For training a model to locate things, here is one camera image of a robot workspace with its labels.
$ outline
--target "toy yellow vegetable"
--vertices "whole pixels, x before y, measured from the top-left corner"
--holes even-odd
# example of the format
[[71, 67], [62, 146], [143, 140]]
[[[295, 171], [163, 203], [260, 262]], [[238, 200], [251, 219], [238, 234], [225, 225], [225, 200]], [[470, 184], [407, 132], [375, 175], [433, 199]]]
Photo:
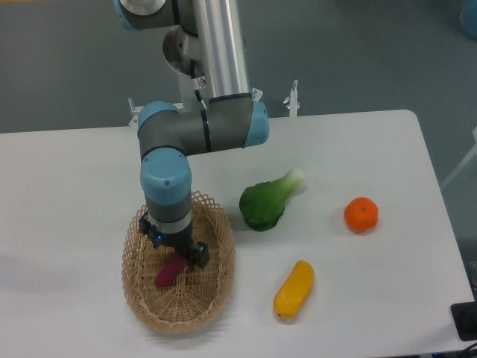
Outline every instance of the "toy yellow vegetable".
[[283, 318], [296, 316], [312, 290], [315, 273], [306, 261], [298, 261], [275, 295], [274, 311]]

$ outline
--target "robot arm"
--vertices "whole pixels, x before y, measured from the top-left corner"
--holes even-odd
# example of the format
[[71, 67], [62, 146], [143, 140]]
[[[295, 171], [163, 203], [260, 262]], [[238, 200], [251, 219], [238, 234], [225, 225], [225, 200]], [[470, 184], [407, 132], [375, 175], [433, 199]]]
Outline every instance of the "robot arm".
[[190, 93], [197, 97], [183, 100], [183, 111], [158, 101], [144, 106], [138, 117], [140, 178], [148, 208], [140, 230], [154, 247], [174, 247], [203, 268], [209, 254], [205, 244], [192, 240], [187, 157], [259, 145], [269, 132], [267, 110], [250, 93], [236, 0], [116, 0], [116, 10], [126, 28], [174, 25], [164, 40], [165, 58], [180, 83], [198, 77], [207, 83], [205, 101], [197, 88], [182, 85], [183, 99]]

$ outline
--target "orange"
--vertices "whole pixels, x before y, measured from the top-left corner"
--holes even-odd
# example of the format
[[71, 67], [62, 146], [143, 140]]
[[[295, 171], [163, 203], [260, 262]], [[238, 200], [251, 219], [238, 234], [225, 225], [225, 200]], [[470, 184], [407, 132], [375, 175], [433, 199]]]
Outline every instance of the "orange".
[[344, 209], [344, 220], [351, 230], [362, 233], [376, 226], [379, 209], [365, 197], [353, 199]]

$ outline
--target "woven basket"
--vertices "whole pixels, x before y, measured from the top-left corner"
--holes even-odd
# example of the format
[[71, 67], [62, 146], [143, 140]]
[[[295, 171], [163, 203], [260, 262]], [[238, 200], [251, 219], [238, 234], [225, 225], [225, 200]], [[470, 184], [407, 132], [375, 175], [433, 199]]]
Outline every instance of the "woven basket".
[[227, 214], [213, 198], [192, 193], [192, 238], [209, 246], [210, 261], [204, 270], [185, 268], [169, 287], [158, 289], [154, 280], [174, 249], [154, 249], [139, 232], [139, 219], [146, 210], [146, 206], [138, 210], [124, 244], [122, 281], [127, 304], [139, 320], [164, 333], [187, 332], [210, 323], [232, 291], [235, 248]]

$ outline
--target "blue joint cap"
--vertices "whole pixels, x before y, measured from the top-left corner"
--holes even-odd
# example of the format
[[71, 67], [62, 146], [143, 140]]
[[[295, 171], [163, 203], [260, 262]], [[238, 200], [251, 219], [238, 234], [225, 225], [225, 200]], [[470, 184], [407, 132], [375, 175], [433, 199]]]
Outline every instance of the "blue joint cap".
[[461, 26], [471, 37], [477, 39], [477, 1], [466, 0], [461, 9]]
[[119, 21], [121, 22], [123, 27], [128, 31], [138, 31], [138, 29], [134, 28], [124, 16], [119, 0], [113, 0], [113, 1], [114, 1], [114, 8], [116, 9], [116, 13], [118, 14]]
[[186, 156], [177, 149], [154, 149], [141, 163], [141, 186], [146, 197], [172, 205], [190, 195], [192, 171]]
[[270, 134], [270, 121], [268, 119], [267, 108], [263, 102], [253, 103], [252, 121], [248, 130], [244, 148], [252, 145], [260, 145], [268, 140]]
[[169, 102], [162, 102], [162, 101], [155, 101], [149, 104], [146, 104], [139, 112], [137, 116], [137, 133], [139, 134], [139, 130], [141, 126], [154, 114], [158, 112], [162, 112], [164, 110], [173, 110], [176, 113], [179, 113], [179, 110], [176, 106]]

